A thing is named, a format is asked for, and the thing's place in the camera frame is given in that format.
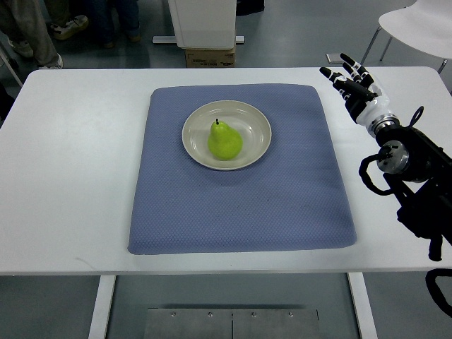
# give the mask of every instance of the person's leg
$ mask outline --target person's leg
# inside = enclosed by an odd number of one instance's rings
[[[0,0],[0,31],[8,35],[8,44],[24,58],[33,58],[33,50],[23,36],[10,8]]]
[[[9,0],[8,4],[17,26],[35,53],[37,64],[57,65],[59,55],[47,33],[47,26],[37,0]]]
[[[133,38],[140,37],[140,21],[138,18],[139,10],[136,0],[115,0],[114,6],[118,12],[119,23],[126,33],[127,37],[133,41]]]
[[[21,42],[25,40],[19,26],[17,26],[16,19],[14,19],[10,8],[0,0],[0,30],[8,35],[9,39],[14,42]]]
[[[114,25],[107,2],[105,0],[84,0],[83,3],[97,41],[104,45],[113,43]]]
[[[89,24],[84,15],[71,17],[69,0],[44,0],[52,24],[50,29],[57,40],[67,40],[74,34],[85,30]]]
[[[65,26],[71,18],[69,0],[44,0],[44,3],[52,19],[52,23],[60,27]]]

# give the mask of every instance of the sneaker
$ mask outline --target sneaker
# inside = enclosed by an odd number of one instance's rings
[[[57,40],[66,40],[74,34],[85,30],[89,24],[89,20],[86,16],[76,16],[69,20],[65,26],[60,27],[52,23],[50,29],[54,33],[54,38]]]
[[[27,40],[23,40],[21,42],[14,42],[9,40],[8,44],[11,46],[14,52],[20,54],[24,58],[33,58],[33,50],[30,47],[30,44]]]
[[[135,35],[133,37],[127,35],[127,39],[129,39],[130,42],[140,42],[141,41],[141,35],[138,34],[138,35]]]
[[[58,62],[55,66],[38,66],[37,69],[63,69],[63,59],[58,54]]]
[[[104,47],[105,49],[114,48],[114,42],[106,42],[102,44],[102,47]]]

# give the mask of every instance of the green pear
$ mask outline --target green pear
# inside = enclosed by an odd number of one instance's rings
[[[242,150],[243,140],[240,133],[223,121],[213,122],[207,139],[209,151],[220,160],[231,160]]]

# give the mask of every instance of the white plate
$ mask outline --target white plate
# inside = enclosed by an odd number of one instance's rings
[[[231,160],[219,160],[207,146],[210,126],[219,119],[238,130],[243,139],[242,150]],[[257,161],[268,149],[271,128],[257,108],[234,100],[214,101],[191,113],[182,129],[182,143],[190,156],[214,170],[237,170]]]

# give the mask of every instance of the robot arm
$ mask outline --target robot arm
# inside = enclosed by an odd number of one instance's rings
[[[359,175],[374,193],[395,195],[401,206],[398,220],[417,237],[430,239],[429,257],[440,261],[443,237],[452,244],[452,159],[414,128],[423,107],[415,112],[410,125],[401,126],[382,87],[365,67],[345,54],[340,56],[351,78],[325,67],[320,72],[342,95],[353,121],[363,125],[381,147],[378,154],[362,161]],[[367,167],[373,161],[384,172],[390,189],[383,191],[372,183]],[[405,182],[423,185],[413,192]]]

